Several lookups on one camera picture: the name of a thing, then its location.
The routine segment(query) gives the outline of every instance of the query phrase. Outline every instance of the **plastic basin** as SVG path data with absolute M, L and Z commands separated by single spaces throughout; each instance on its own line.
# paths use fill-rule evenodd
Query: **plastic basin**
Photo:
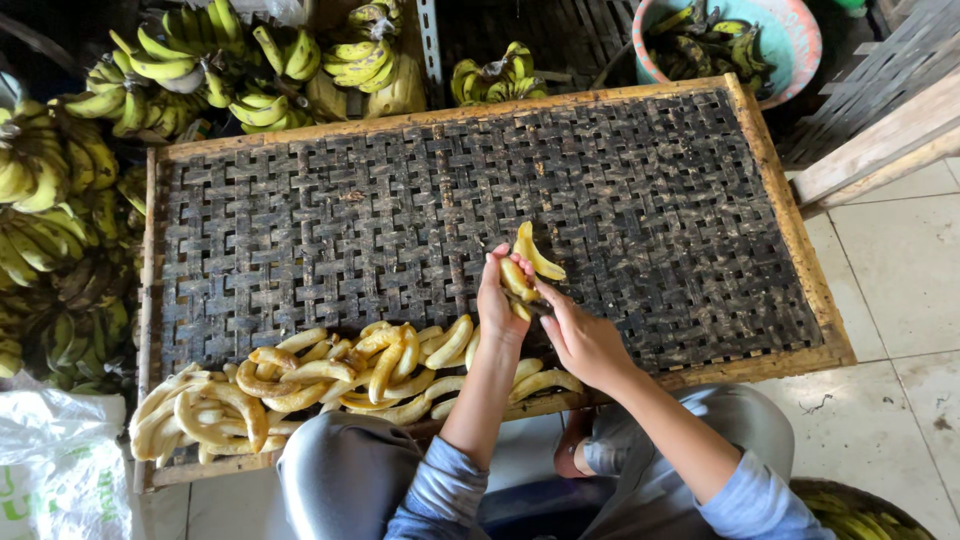
M 636 81 L 640 85 L 669 83 L 653 62 L 643 43 L 643 33 L 690 0 L 644 0 L 634 16 Z M 760 102 L 761 109 L 775 107 L 800 93 L 820 65 L 823 41 L 813 14 L 802 0 L 708 0 L 707 11 L 720 7 L 722 19 L 738 19 L 760 25 L 757 51 L 777 69 L 770 72 L 774 94 Z

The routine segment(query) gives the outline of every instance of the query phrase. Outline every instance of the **person's left hand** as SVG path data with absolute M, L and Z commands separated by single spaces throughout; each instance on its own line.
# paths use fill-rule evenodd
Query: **person's left hand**
M 483 269 L 483 281 L 477 291 L 477 310 L 480 312 L 483 338 L 502 339 L 519 344 L 530 329 L 530 323 L 516 316 L 510 309 L 510 301 L 500 290 L 500 260 L 507 256 L 510 244 L 500 244 L 487 254 L 487 264 Z M 520 254 L 510 255 L 527 276 L 531 285 L 534 282 L 534 265 Z

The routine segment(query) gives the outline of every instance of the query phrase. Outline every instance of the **hand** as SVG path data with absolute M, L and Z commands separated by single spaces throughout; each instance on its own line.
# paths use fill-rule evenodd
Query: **hand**
M 510 244 L 500 244 L 487 254 L 487 264 L 483 269 L 483 281 L 477 291 L 477 310 L 480 312 L 480 324 L 483 327 L 481 341 L 490 338 L 501 339 L 510 344 L 519 345 L 530 329 L 530 323 L 517 317 L 510 309 L 510 302 L 500 290 L 499 261 L 507 256 Z M 519 264 L 527 280 L 533 283 L 533 264 L 514 253 L 510 259 Z
M 540 323 L 566 371 L 587 386 L 610 393 L 612 383 L 637 370 L 610 320 L 590 315 L 540 280 L 537 291 L 553 306 L 556 318 L 541 317 Z

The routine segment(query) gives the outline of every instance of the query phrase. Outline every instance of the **person's right hand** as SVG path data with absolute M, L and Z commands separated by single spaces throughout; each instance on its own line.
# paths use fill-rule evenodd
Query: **person's right hand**
M 566 371 L 587 386 L 608 392 L 611 382 L 637 369 L 610 320 L 590 315 L 570 297 L 540 280 L 537 291 L 556 315 L 541 317 L 540 323 Z

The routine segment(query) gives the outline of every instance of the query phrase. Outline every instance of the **foot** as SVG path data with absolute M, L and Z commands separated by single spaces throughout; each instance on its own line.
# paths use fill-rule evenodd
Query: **foot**
M 560 437 L 560 446 L 553 454 L 553 468 L 557 474 L 565 479 L 584 479 L 592 476 L 577 468 L 574 462 L 577 447 L 590 437 L 593 432 L 593 419 L 596 418 L 595 408 L 571 410 L 566 420 L 566 430 Z

